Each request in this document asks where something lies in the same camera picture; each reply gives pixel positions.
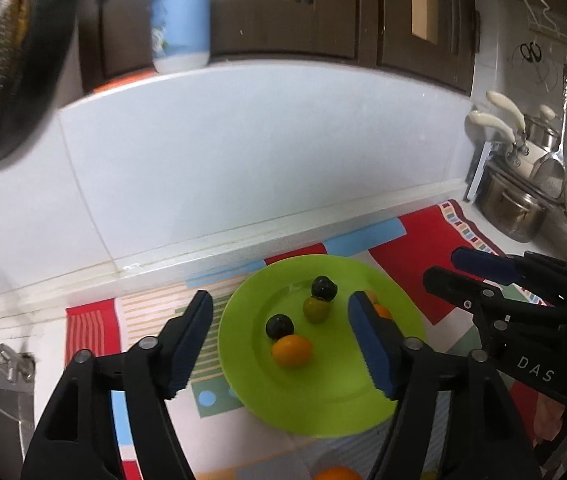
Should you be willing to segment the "orange tangerine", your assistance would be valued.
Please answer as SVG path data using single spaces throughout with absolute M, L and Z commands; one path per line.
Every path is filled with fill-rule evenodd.
M 372 303 L 372 307 L 375 309 L 375 311 L 380 316 L 380 318 L 387 318 L 388 320 L 392 320 L 393 318 L 392 313 L 388 308 L 380 304 L 376 292 L 367 289 L 365 295 L 368 298 L 368 300 Z

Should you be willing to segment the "dark plum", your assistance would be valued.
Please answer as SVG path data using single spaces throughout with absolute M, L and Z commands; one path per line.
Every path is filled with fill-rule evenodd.
M 274 314 L 265 325 L 265 333 L 271 340 L 277 341 L 294 334 L 294 324 L 285 314 Z
M 328 276 L 320 275 L 312 283 L 311 294 L 318 300 L 331 302 L 338 294 L 338 285 Z

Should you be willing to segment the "large orange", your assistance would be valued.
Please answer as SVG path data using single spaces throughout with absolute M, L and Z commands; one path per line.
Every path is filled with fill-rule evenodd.
M 334 466 L 315 474 L 313 480 L 363 480 L 363 477 L 353 469 Z

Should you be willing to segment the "green citrus fruit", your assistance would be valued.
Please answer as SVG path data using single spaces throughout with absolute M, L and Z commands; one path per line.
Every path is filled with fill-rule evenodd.
M 313 296 L 307 297 L 303 302 L 303 314 L 308 322 L 319 324 L 326 321 L 330 314 L 331 304 L 329 301 Z

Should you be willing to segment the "small orange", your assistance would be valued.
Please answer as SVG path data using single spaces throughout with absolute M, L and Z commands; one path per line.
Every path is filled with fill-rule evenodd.
M 277 340 L 272 347 L 272 357 L 280 367 L 297 368 L 312 360 L 314 347 L 311 341 L 290 335 Z

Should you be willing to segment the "steel pot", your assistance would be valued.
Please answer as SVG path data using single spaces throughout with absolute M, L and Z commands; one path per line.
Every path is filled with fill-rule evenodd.
M 500 172 L 484 171 L 477 208 L 492 226 L 519 243 L 528 243 L 541 230 L 547 208 Z

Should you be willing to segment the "metal skimmer ladle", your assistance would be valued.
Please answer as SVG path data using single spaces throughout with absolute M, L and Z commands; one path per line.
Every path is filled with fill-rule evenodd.
M 549 200 L 560 200 L 565 179 L 567 178 L 567 166 L 564 162 L 564 141 L 567 132 L 567 63 L 562 69 L 562 115 L 559 134 L 559 144 L 556 151 L 547 153 L 535 162 L 531 178 L 539 192 L 546 195 Z

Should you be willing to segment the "chrome faucet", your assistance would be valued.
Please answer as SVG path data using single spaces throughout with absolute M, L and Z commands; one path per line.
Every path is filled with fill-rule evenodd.
M 5 362 L 5 375 L 8 382 L 16 382 L 21 377 L 25 382 L 32 382 L 35 376 L 35 361 L 27 353 L 19 353 L 0 342 L 0 357 Z

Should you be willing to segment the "colourful patchwork tablecloth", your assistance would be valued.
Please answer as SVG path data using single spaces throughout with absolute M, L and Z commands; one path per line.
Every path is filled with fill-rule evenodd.
M 346 319 L 370 287 L 403 332 L 440 352 L 479 345 L 468 314 L 430 297 L 421 276 L 470 246 L 524 245 L 454 200 L 278 256 L 67 312 L 66 352 L 125 351 L 183 313 L 199 289 L 214 300 L 209 335 L 169 413 L 199 479 L 370 474 L 393 404 L 373 388 Z

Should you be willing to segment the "green plate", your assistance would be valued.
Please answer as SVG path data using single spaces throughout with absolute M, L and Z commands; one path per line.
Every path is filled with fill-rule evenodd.
M 313 438 L 359 434 L 391 417 L 396 404 L 373 385 L 349 325 L 347 302 L 360 290 L 375 293 L 404 335 L 425 335 L 406 292 L 355 259 L 283 259 L 238 287 L 221 317 L 218 355 L 247 410 Z

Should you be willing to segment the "black scissors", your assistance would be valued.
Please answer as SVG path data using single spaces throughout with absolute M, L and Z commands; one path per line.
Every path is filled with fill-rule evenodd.
M 540 63 L 543 60 L 543 50 L 536 41 L 519 44 L 519 52 L 525 62 Z

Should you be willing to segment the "dark wooden cabinet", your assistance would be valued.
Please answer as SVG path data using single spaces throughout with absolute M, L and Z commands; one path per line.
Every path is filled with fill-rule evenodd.
M 151 64 L 151 0 L 78 0 L 83 88 Z M 469 93 L 474 0 L 212 0 L 213 58 L 319 58 Z

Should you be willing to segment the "blue white bottle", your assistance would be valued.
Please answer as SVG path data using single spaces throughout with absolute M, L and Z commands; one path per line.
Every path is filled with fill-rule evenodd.
M 151 0 L 152 63 L 159 74 L 198 70 L 211 51 L 211 0 Z

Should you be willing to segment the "black frying pan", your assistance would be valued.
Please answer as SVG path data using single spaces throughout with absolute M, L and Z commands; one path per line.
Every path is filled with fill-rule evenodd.
M 76 1 L 26 0 L 28 26 L 21 52 L 0 104 L 0 160 L 29 139 L 47 114 L 70 47 Z

